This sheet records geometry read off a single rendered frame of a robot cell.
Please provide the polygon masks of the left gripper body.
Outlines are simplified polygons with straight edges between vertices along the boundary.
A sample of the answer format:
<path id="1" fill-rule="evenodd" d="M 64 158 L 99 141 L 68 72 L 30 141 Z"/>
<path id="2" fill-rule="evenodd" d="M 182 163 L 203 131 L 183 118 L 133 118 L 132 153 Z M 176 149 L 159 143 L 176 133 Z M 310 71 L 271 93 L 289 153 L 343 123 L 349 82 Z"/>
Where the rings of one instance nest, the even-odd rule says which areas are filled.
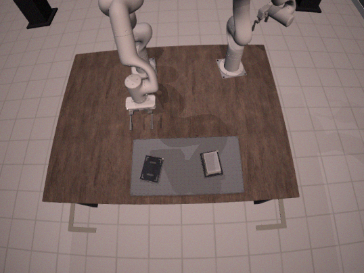
<path id="1" fill-rule="evenodd" d="M 268 11 L 272 5 L 273 5 L 272 2 L 270 2 L 267 5 L 265 5 L 264 7 L 260 8 L 258 11 L 257 18 L 263 19 L 263 18 L 267 17 Z"/>

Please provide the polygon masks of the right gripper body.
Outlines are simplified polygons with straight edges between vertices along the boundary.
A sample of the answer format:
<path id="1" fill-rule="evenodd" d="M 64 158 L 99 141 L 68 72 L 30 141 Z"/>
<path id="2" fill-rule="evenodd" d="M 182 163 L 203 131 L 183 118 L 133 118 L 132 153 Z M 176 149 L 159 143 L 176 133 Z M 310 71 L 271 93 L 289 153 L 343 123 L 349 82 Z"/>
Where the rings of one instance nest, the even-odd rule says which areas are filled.
<path id="1" fill-rule="evenodd" d="M 135 103 L 131 97 L 126 98 L 126 108 L 128 111 L 133 109 L 143 110 L 144 108 L 155 109 L 156 108 L 156 97 L 155 95 L 147 95 L 144 103 Z"/>

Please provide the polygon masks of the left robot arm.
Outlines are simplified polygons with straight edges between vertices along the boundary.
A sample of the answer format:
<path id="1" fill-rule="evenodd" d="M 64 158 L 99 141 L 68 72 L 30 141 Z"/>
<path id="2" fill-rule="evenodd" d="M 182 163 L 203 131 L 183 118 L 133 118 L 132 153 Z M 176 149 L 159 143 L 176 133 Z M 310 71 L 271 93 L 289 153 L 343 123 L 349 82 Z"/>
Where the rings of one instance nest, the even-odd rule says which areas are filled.
<path id="1" fill-rule="evenodd" d="M 268 16 L 288 27 L 294 20 L 292 14 L 296 9 L 295 0 L 271 0 L 271 2 L 273 5 L 268 11 Z M 279 7 L 284 3 L 283 7 Z M 243 71 L 241 59 L 244 46 L 252 40 L 250 0 L 233 0 L 233 16 L 228 19 L 226 30 L 228 43 L 226 58 L 220 62 L 219 68 L 225 75 L 238 76 Z"/>

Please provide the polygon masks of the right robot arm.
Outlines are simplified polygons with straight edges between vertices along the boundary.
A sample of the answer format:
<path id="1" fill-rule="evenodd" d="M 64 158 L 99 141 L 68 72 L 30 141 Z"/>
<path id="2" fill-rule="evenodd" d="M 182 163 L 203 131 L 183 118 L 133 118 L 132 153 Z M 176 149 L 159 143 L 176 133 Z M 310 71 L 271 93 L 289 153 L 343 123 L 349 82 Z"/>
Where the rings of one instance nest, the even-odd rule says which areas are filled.
<path id="1" fill-rule="evenodd" d="M 144 0 L 98 0 L 102 13 L 110 17 L 121 64 L 132 67 L 133 74 L 126 77 L 124 84 L 135 103 L 143 103 L 146 95 L 158 91 L 156 67 L 149 60 L 146 48 L 152 37 L 152 27 L 146 22 L 137 23 L 134 12 L 143 2 Z M 148 78 L 141 79 L 146 77 Z"/>

